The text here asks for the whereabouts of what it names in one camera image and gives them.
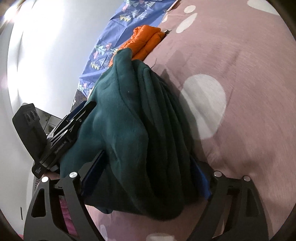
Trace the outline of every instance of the bed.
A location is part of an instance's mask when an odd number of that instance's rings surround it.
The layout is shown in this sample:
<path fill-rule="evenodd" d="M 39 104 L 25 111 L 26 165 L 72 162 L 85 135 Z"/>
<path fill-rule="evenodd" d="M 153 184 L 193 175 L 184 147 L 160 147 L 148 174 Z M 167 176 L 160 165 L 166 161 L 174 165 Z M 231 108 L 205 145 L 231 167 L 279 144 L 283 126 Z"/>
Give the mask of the bed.
<path fill-rule="evenodd" d="M 141 25 L 158 26 L 175 0 L 124 0 L 101 33 L 79 78 L 72 110 L 87 99 L 95 82 L 109 68 L 114 53 Z"/>
<path fill-rule="evenodd" d="M 194 152 L 227 177 L 250 176 L 269 237 L 296 203 L 296 42 L 265 0 L 181 0 L 159 27 L 171 32 L 144 61 L 177 94 Z M 108 241 L 185 241 L 206 201 L 174 220 L 87 209 Z M 223 220 L 217 235 L 223 230 Z"/>

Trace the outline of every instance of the folded orange clothing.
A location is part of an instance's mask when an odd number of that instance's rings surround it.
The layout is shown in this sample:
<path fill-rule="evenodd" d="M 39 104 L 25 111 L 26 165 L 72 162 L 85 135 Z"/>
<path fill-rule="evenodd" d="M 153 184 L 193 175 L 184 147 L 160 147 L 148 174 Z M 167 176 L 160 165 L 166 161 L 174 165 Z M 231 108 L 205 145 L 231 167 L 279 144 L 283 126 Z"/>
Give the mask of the folded orange clothing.
<path fill-rule="evenodd" d="M 165 33 L 161 32 L 160 28 L 149 25 L 139 26 L 133 30 L 131 38 L 123 43 L 118 50 L 130 48 L 133 53 L 132 60 L 144 60 L 164 37 Z M 113 64 L 113 57 L 110 61 L 109 67 Z"/>

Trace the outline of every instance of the green fabric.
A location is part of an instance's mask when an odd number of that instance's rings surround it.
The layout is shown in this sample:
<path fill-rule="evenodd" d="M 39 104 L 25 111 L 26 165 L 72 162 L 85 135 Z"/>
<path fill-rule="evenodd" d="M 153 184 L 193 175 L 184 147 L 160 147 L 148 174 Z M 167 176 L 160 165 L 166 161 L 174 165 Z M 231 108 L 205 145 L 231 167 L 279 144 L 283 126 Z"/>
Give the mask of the green fabric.
<path fill-rule="evenodd" d="M 118 51 L 88 101 L 97 106 L 61 160 L 61 176 L 106 150 L 109 164 L 85 204 L 175 218 L 197 196 L 191 182 L 192 138 L 176 96 L 146 64 Z"/>

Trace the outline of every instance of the orange jacket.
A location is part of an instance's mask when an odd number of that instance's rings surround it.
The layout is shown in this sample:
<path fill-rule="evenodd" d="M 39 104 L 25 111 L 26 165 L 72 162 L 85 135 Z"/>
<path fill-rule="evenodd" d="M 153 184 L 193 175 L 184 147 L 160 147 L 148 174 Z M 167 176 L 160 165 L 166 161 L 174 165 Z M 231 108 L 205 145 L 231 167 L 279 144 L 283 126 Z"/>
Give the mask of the orange jacket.
<path fill-rule="evenodd" d="M 139 26 L 133 30 L 131 38 L 123 43 L 118 50 L 130 48 L 133 52 L 132 60 L 144 60 L 164 37 L 165 33 L 161 32 L 160 28 L 151 27 L 149 25 Z"/>

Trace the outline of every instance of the dark green garment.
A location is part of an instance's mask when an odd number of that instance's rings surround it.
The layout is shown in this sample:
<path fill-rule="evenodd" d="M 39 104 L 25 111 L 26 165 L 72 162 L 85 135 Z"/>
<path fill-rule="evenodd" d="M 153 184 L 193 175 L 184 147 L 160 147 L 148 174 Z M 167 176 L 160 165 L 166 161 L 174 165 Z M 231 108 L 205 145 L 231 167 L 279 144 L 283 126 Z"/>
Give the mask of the dark green garment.
<path fill-rule="evenodd" d="M 192 138 L 175 95 L 146 64 L 118 51 L 89 101 L 97 106 L 61 160 L 61 176 L 78 171 L 100 149 L 109 164 L 85 204 L 166 220 L 197 196 L 191 182 Z"/>

